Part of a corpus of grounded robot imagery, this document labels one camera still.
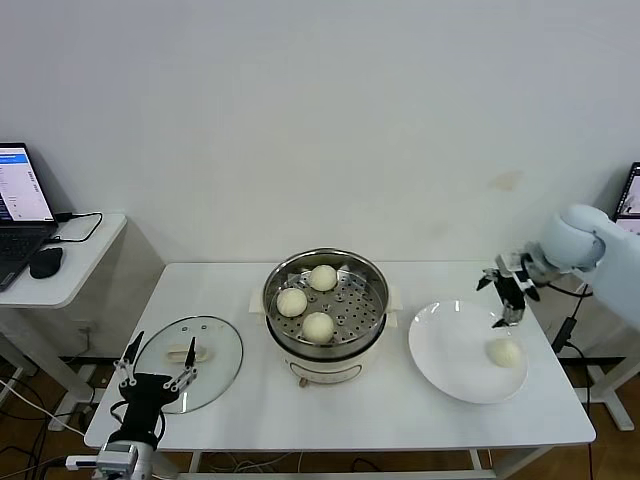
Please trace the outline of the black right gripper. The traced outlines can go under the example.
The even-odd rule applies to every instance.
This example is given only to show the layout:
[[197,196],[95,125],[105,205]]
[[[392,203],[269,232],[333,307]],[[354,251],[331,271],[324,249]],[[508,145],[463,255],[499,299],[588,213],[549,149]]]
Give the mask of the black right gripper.
[[488,268],[483,270],[483,275],[478,281],[476,290],[480,291],[494,283],[495,289],[503,305],[502,317],[497,320],[492,328],[506,328],[517,326],[524,315],[525,298],[539,301],[540,295],[533,285],[522,286],[518,277],[504,275],[499,269]]

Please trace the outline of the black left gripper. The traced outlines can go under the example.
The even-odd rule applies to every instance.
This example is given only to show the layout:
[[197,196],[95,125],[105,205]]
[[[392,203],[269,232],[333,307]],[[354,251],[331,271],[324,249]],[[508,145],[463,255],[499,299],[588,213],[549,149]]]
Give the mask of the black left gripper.
[[134,373],[134,364],[144,336],[140,331],[114,362],[118,375],[119,392],[127,406],[118,440],[158,444],[166,430],[163,407],[176,401],[197,377],[195,368],[196,338],[191,339],[183,371],[171,378],[167,375]]

